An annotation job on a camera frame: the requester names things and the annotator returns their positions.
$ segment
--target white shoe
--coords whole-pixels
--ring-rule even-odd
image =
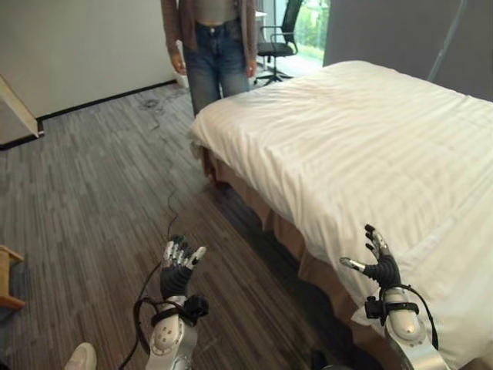
[[[72,356],[69,362],[66,363],[65,370],[96,370],[96,350],[90,343],[80,344]]]

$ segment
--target brown bed skirt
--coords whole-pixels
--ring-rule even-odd
[[[325,292],[335,316],[351,329],[353,343],[375,357],[386,370],[400,369],[400,359],[389,344],[370,326],[359,325],[351,320],[357,310],[356,304],[341,284],[334,269],[329,264],[312,257],[306,250],[304,238],[299,230],[272,211],[255,190],[238,177],[234,170],[218,160],[210,150],[200,148],[200,156],[204,173],[212,176],[216,182],[231,185],[245,203],[256,212],[262,221],[263,229],[273,231],[277,240],[300,262],[298,277]],[[480,359],[475,359],[462,369],[491,370]]]

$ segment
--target white duvet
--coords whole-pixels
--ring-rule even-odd
[[[377,285],[338,261],[374,262],[373,224],[451,368],[493,368],[493,103],[342,62],[214,103],[192,133],[297,226],[358,307]],[[362,308],[353,319],[381,333]]]

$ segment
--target striped carpet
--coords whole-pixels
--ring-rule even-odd
[[[99,369],[116,368],[132,346],[132,304],[159,260],[174,191],[173,232],[209,248],[191,284],[210,301],[194,368],[309,369],[312,348],[331,363],[378,368],[255,214],[204,178],[189,150],[191,112],[186,90],[164,86],[49,119],[45,137],[0,153],[0,242],[25,255],[11,292],[27,302],[2,312],[0,359],[57,369],[90,341]],[[157,279],[147,292],[159,297]],[[139,348],[128,368],[145,363]]]

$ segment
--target robotic arm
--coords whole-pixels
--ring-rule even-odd
[[[438,352],[438,338],[432,317],[433,344],[428,340],[423,322],[418,317],[418,306],[409,302],[401,284],[399,268],[381,234],[366,225],[367,248],[377,259],[377,264],[366,265],[343,257],[340,262],[347,267],[374,279],[381,287],[380,297],[368,297],[365,311],[368,318],[379,318],[391,347],[403,358],[404,368],[416,370],[450,370]]]
[[[205,247],[192,251],[184,237],[173,236],[167,244],[161,270],[163,304],[152,319],[146,370],[187,370],[197,343],[196,323],[207,315],[209,305],[203,296],[187,297],[187,286],[194,267],[206,253]]]

